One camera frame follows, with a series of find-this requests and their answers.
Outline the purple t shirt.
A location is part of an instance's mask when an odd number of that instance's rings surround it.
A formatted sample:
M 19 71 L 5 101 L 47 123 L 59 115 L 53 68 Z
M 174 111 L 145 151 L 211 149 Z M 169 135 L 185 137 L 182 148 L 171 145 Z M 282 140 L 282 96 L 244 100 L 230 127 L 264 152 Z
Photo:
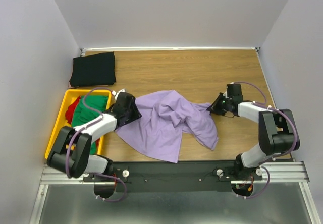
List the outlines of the purple t shirt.
M 116 134 L 139 153 L 177 163 L 182 134 L 214 150 L 219 137 L 207 108 L 210 103 L 192 103 L 175 90 L 143 95 L 135 100 L 141 118 L 116 130 Z

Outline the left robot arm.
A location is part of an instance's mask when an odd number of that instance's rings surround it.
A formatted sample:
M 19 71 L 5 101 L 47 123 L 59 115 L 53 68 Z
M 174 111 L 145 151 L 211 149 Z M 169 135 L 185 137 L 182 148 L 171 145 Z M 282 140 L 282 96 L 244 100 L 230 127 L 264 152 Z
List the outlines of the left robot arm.
M 74 128 L 62 127 L 46 164 L 69 178 L 95 174 L 99 180 L 107 181 L 112 175 L 113 161 L 98 154 L 91 155 L 91 144 L 105 134 L 141 118 L 135 100 L 132 94 L 119 91 L 116 102 L 94 120 Z

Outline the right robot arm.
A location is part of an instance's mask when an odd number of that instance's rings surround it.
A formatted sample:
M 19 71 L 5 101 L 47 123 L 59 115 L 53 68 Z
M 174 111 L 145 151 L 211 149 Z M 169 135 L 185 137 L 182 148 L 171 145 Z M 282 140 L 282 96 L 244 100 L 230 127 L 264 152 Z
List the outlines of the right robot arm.
M 244 101 L 242 96 L 227 97 L 220 93 L 207 111 L 224 116 L 231 112 L 258 124 L 258 143 L 249 151 L 237 155 L 232 167 L 233 176 L 246 178 L 261 164 L 298 150 L 298 136 L 293 114 L 289 109 L 276 109 L 255 101 Z

